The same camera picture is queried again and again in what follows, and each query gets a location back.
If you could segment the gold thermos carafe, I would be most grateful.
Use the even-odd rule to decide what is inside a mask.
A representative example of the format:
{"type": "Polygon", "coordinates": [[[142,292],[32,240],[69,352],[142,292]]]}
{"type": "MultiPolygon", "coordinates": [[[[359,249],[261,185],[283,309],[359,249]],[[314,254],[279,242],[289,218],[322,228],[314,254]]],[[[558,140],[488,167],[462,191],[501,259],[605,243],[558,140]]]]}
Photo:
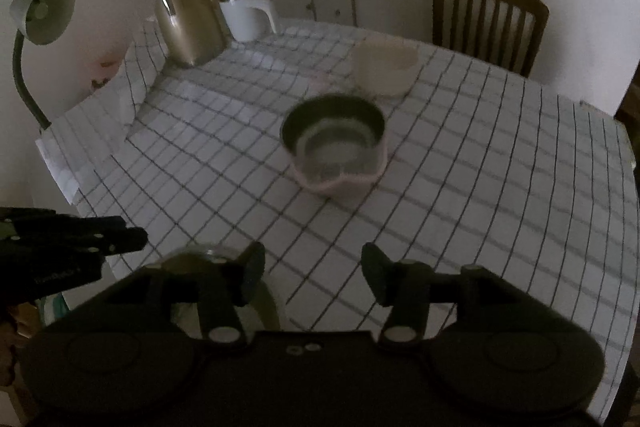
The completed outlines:
{"type": "Polygon", "coordinates": [[[226,48],[214,0],[155,0],[155,17],[171,60],[203,65],[226,48]]]}

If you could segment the white desk lamp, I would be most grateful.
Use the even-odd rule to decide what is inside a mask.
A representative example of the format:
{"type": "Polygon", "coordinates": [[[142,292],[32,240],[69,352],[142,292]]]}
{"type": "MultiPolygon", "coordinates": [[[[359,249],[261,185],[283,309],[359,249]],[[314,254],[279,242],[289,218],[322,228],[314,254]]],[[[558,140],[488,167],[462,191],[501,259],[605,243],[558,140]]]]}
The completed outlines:
{"type": "Polygon", "coordinates": [[[41,130],[51,126],[49,118],[30,94],[23,75],[23,49],[26,41],[47,46],[60,38],[74,14],[75,0],[13,0],[10,15],[16,27],[12,54],[15,89],[41,130]]]}

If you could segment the small steel bowl pink rim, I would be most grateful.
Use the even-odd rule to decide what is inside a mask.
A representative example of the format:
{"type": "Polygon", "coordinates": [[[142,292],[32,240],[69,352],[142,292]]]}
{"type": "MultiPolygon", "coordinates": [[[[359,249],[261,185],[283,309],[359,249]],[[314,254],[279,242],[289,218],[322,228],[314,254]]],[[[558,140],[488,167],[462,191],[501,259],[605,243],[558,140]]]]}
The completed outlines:
{"type": "Polygon", "coordinates": [[[295,180],[316,194],[361,191],[387,166],[386,118],[355,95],[329,93],[295,105],[280,140],[295,180]]]}

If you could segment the checkered white tablecloth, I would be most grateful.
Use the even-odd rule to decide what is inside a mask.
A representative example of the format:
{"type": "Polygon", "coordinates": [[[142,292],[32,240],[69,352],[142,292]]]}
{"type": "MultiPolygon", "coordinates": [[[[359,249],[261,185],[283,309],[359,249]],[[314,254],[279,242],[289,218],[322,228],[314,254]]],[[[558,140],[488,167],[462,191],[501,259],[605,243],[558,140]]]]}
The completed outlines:
{"type": "Polygon", "coordinates": [[[379,329],[362,244],[442,272],[476,262],[587,329],[605,355],[590,413],[611,410],[639,311],[639,199],[624,127],[597,109],[476,58],[412,42],[418,75],[386,120],[381,176],[324,194],[302,187],[283,117],[318,94],[354,92],[365,29],[289,20],[172,69],[157,24],[116,76],[37,142],[81,216],[144,228],[115,277],[189,243],[262,242],[298,329],[379,329]]]}

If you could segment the large stainless steel bowl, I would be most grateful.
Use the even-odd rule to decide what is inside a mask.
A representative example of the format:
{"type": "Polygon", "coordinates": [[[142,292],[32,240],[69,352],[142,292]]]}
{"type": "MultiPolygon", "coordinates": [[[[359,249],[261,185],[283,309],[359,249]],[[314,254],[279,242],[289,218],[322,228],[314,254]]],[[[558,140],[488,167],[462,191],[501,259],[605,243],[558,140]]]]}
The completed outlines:
{"type": "Polygon", "coordinates": [[[242,251],[191,245],[153,267],[177,286],[174,322],[192,338],[234,345],[260,331],[288,329],[283,301],[266,274],[262,243],[242,251]]]}

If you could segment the white electric kettle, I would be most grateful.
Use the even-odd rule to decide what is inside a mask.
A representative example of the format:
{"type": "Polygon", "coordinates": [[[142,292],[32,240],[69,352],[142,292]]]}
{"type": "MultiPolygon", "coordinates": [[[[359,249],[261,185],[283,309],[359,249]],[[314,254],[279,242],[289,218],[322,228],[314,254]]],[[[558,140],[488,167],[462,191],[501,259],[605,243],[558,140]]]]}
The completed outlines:
{"type": "Polygon", "coordinates": [[[220,0],[219,6],[233,39],[239,43],[280,32],[280,20],[271,0],[220,0]]]}

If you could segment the dark wooden chair far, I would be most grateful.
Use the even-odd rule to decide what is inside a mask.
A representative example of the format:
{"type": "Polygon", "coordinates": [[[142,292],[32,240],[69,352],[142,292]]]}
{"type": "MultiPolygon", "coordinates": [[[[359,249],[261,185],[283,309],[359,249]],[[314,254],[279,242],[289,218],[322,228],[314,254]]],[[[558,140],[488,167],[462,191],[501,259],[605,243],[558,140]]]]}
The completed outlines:
{"type": "Polygon", "coordinates": [[[432,0],[432,41],[527,78],[549,15],[541,0],[432,0]]]}

